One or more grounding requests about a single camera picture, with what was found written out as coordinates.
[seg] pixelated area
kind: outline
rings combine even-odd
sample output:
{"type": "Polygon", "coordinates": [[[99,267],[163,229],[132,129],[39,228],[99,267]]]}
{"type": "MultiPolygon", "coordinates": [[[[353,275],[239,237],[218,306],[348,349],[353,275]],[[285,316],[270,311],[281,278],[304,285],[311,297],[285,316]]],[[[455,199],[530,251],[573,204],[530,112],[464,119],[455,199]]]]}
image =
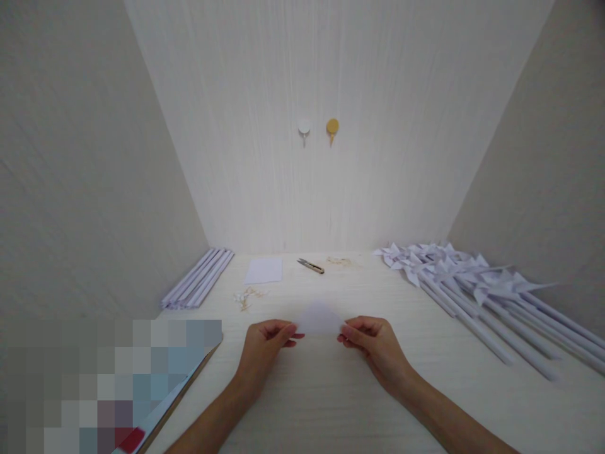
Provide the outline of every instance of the pixelated area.
{"type": "Polygon", "coordinates": [[[9,452],[107,454],[121,443],[136,452],[133,430],[165,410],[221,339],[220,320],[14,321],[9,452]]]}

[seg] white paper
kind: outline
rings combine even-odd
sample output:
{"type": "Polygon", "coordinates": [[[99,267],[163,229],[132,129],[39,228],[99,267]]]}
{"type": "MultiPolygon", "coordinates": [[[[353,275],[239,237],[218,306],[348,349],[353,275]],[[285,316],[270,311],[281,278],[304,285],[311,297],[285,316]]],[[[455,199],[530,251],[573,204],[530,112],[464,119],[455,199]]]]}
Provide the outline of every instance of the white paper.
{"type": "Polygon", "coordinates": [[[244,285],[279,282],[281,280],[282,259],[253,259],[250,261],[244,285]]]}
{"type": "Polygon", "coordinates": [[[312,303],[294,322],[297,333],[302,334],[340,334],[345,321],[334,313],[322,301],[312,303]]]}

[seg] white table surface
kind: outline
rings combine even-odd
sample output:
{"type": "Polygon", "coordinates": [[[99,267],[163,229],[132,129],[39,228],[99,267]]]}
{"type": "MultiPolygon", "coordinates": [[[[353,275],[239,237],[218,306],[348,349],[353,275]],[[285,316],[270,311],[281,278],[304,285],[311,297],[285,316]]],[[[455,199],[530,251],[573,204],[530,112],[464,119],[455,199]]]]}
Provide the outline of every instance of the white table surface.
{"type": "MultiPolygon", "coordinates": [[[[521,452],[605,451],[605,378],[567,353],[553,363],[550,383],[516,353],[506,366],[422,290],[370,252],[281,254],[281,282],[248,298],[240,312],[250,259],[235,256],[198,310],[164,311],[158,318],[222,319],[224,340],[151,445],[161,453],[219,395],[232,378],[246,329],[269,318],[295,320],[314,300],[344,319],[389,320],[412,366],[433,386],[521,452]],[[319,275],[296,262],[325,268],[319,275]],[[327,262],[350,259],[352,265],[327,262]]],[[[283,350],[259,401],[231,433],[222,452],[443,452],[440,444],[374,379],[357,351],[331,337],[306,337],[283,350]]]]}

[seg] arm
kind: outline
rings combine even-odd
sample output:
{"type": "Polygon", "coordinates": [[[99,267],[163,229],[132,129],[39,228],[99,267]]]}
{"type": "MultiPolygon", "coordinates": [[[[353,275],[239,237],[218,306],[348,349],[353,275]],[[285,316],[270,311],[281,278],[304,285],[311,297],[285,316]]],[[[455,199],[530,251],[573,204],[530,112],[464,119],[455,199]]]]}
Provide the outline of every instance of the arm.
{"type": "Polygon", "coordinates": [[[389,322],[347,320],[338,341],[356,348],[383,388],[406,407],[449,453],[516,453],[425,381],[406,359],[389,322]]]}
{"type": "Polygon", "coordinates": [[[294,347],[304,334],[284,320],[267,320],[251,325],[235,376],[213,403],[166,451],[175,453],[217,453],[229,433],[259,398],[269,372],[282,347],[294,347]]]}

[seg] hand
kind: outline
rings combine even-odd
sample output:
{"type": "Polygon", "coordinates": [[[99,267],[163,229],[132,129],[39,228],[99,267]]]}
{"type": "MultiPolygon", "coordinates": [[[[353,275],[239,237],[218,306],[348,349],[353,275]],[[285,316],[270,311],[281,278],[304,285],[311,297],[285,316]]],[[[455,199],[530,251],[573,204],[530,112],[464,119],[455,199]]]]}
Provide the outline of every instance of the hand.
{"type": "Polygon", "coordinates": [[[391,324],[383,318],[355,317],[342,325],[338,341],[361,351],[382,387],[401,402],[407,383],[420,378],[406,359],[391,324]]]}
{"type": "Polygon", "coordinates": [[[267,320],[250,325],[246,333],[244,349],[234,381],[256,400],[265,386],[265,381],[277,354],[282,347],[294,347],[294,339],[302,339],[304,334],[295,334],[296,325],[285,320],[267,320]]]}

